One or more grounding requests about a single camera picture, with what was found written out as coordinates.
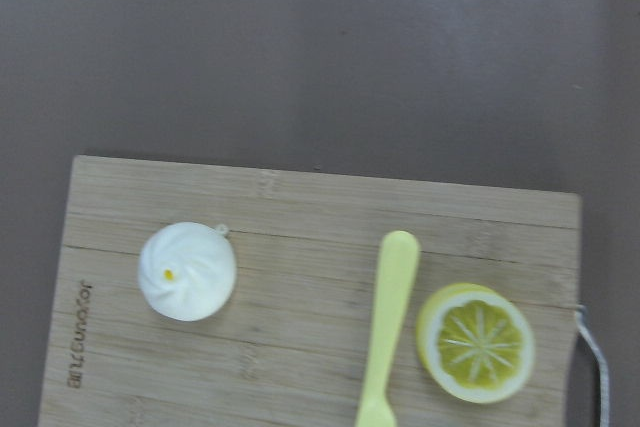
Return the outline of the bamboo cutting board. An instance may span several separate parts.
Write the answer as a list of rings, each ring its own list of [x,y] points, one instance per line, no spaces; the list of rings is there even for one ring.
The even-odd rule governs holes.
[[[230,301],[195,323],[157,314],[137,285],[143,244],[179,221],[228,226],[238,264]],[[352,425],[393,230],[422,247],[388,387],[399,424],[562,425],[578,196],[91,156],[72,165],[39,424]],[[417,312],[454,282],[496,290],[533,327],[533,374],[508,400],[458,400],[417,357]]]

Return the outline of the white steamed bun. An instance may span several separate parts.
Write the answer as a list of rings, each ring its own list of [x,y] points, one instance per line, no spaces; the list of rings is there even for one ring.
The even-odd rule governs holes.
[[[154,233],[141,249],[138,285],[157,313],[181,322],[221,310],[236,284],[237,266],[224,224],[179,222]]]

